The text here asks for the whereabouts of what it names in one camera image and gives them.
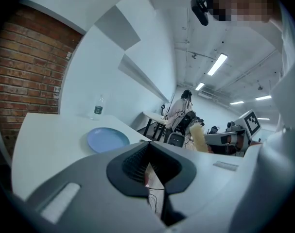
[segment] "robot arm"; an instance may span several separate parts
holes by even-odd
[[[254,136],[261,126],[253,110],[240,116],[236,121],[229,122],[225,133],[206,134],[205,140],[208,145],[235,146],[239,135],[243,138],[243,145],[240,151],[245,152],[250,146]]]

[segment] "white table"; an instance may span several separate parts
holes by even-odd
[[[43,182],[70,164],[95,152],[87,134],[97,127],[123,132],[130,144],[148,138],[114,116],[98,121],[78,116],[28,113],[19,132],[12,161],[12,189],[26,200]]]
[[[143,136],[146,136],[147,131],[148,131],[148,128],[151,125],[152,120],[158,123],[157,124],[157,128],[155,130],[155,133],[153,134],[153,138],[156,136],[160,124],[163,125],[163,127],[162,127],[162,129],[161,129],[161,131],[159,133],[159,136],[157,138],[157,141],[159,141],[160,138],[161,138],[161,135],[162,135],[163,131],[165,130],[165,126],[167,125],[168,121],[164,119],[164,116],[159,115],[159,114],[154,113],[154,112],[143,111],[143,114],[146,115],[149,118]]]

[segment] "label sticker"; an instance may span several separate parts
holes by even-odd
[[[220,168],[230,170],[230,171],[236,171],[237,167],[239,167],[238,165],[234,165],[234,164],[230,164],[230,163],[226,163],[226,162],[221,162],[221,161],[217,161],[213,165],[218,166]]]
[[[102,110],[103,110],[103,107],[101,107],[101,106],[95,106],[94,113],[100,115],[100,114],[102,114]]]

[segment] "brick wall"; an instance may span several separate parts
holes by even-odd
[[[28,112],[57,114],[64,71],[82,35],[19,5],[0,32],[0,130],[12,155]]]

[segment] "light fixture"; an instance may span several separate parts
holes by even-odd
[[[264,99],[271,99],[272,97],[270,95],[265,96],[265,97],[260,97],[260,98],[256,98],[256,100],[264,100]]]
[[[234,105],[234,104],[239,104],[239,103],[244,103],[243,101],[239,101],[239,102],[234,102],[234,103],[230,103],[231,105]]]
[[[196,91],[199,91],[205,84],[204,83],[200,83],[197,88],[196,88]]]
[[[220,68],[220,66],[224,63],[226,59],[227,59],[227,55],[221,53],[220,57],[217,59],[213,67],[208,72],[208,75],[212,76],[217,71],[217,69]]]

